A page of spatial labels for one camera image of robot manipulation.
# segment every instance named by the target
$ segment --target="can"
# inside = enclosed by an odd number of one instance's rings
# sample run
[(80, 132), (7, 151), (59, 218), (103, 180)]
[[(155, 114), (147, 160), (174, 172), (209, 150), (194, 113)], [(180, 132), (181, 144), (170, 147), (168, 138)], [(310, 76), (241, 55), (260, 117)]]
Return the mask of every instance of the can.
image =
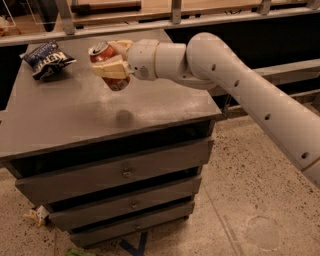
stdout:
[[(108, 44), (108, 42), (101, 42), (91, 48), (89, 48), (89, 56), (91, 63), (103, 62), (109, 58), (116, 56), (117, 53), (114, 48)], [(121, 91), (127, 87), (130, 82), (130, 77), (125, 79), (113, 79), (102, 77), (105, 83), (109, 86), (112, 91)]]

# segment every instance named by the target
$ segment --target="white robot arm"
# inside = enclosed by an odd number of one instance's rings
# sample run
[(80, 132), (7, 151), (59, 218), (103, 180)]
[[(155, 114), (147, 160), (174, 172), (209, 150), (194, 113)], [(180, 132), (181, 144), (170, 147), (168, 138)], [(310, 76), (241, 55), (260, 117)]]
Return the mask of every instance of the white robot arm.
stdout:
[(188, 45), (141, 40), (128, 51), (134, 75), (184, 86), (225, 89), (289, 160), (320, 186), (320, 118), (248, 68), (217, 36), (200, 33)]

